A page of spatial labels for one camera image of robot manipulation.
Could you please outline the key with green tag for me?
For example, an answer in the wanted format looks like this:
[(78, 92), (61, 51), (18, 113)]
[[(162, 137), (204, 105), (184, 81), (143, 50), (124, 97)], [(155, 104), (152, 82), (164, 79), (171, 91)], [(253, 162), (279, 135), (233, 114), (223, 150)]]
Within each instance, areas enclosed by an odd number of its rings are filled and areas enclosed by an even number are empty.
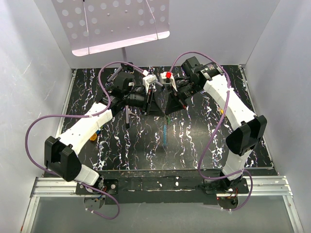
[(170, 118), (168, 116), (165, 116), (165, 119), (166, 119), (167, 124), (170, 124), (171, 122)]

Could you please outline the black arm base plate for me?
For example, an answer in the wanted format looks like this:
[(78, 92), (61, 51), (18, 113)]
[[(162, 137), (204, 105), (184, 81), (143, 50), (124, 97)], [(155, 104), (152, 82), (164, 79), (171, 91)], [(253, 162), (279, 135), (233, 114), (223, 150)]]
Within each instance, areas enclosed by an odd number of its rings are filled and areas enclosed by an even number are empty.
[(248, 194), (250, 184), (240, 178), (231, 186), (223, 179), (205, 180), (195, 170), (100, 171), (101, 188), (120, 204), (203, 203), (216, 205), (217, 195), (230, 200)]

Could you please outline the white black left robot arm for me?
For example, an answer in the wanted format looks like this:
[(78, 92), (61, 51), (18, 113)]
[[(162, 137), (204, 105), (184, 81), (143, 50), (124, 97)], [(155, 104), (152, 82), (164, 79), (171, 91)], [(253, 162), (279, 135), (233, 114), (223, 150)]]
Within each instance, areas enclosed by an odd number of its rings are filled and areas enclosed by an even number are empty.
[(103, 176), (83, 165), (78, 154), (85, 143), (103, 129), (104, 124), (127, 106), (140, 108), (147, 116), (164, 116), (151, 89), (158, 82), (156, 75), (145, 75), (142, 81), (143, 85), (137, 86), (134, 75), (119, 73), (107, 89), (110, 96), (103, 97), (92, 105), (88, 111), (90, 117), (81, 118), (57, 138), (50, 136), (45, 141), (46, 168), (67, 182), (85, 183), (92, 194), (99, 194), (104, 189)]

